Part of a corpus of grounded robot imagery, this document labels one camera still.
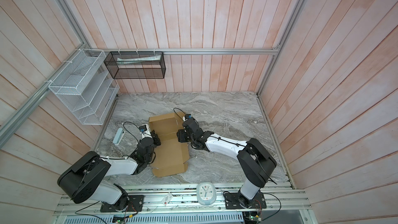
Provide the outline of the brown cardboard box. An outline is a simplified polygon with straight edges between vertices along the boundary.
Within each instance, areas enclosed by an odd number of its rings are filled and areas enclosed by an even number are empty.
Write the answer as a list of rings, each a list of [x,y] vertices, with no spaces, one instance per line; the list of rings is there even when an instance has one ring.
[[[154,131],[161,145],[154,149],[156,158],[151,164],[156,177],[166,177],[181,174],[188,169],[188,143],[178,142],[177,132],[181,130],[184,113],[169,113],[152,116],[148,120],[150,130]]]

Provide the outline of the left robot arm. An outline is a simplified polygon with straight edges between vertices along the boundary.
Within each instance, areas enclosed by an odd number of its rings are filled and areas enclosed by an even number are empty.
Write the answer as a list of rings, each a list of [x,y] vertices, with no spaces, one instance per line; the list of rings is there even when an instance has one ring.
[[[117,211],[127,208],[129,196],[119,185],[104,181],[113,175],[137,175],[154,162],[154,149],[161,145],[154,131],[145,131],[136,149],[126,158],[102,157],[95,151],[87,152],[57,180],[58,186],[80,204],[87,200],[106,203]]]

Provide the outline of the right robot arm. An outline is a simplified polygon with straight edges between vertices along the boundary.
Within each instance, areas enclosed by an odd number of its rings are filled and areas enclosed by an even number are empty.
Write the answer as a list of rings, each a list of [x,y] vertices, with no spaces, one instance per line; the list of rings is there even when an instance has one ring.
[[[277,167],[277,162],[269,151],[254,138],[237,141],[211,131],[203,131],[199,123],[189,114],[186,114],[182,120],[182,129],[177,132],[178,142],[190,143],[196,150],[220,153],[236,159],[246,176],[238,197],[241,200],[252,201],[271,179]]]

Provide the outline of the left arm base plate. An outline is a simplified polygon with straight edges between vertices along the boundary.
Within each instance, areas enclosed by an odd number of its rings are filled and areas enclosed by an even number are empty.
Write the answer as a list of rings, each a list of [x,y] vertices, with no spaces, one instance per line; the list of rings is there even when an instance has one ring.
[[[141,212],[144,203],[144,195],[122,196],[115,204],[103,202],[100,208],[101,213],[111,212]]]

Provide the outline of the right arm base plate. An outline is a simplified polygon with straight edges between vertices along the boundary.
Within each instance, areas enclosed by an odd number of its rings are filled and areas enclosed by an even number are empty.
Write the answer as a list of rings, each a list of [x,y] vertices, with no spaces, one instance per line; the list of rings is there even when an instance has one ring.
[[[263,209],[266,208],[264,194],[260,191],[256,193],[253,199],[246,199],[240,192],[223,192],[226,209]]]

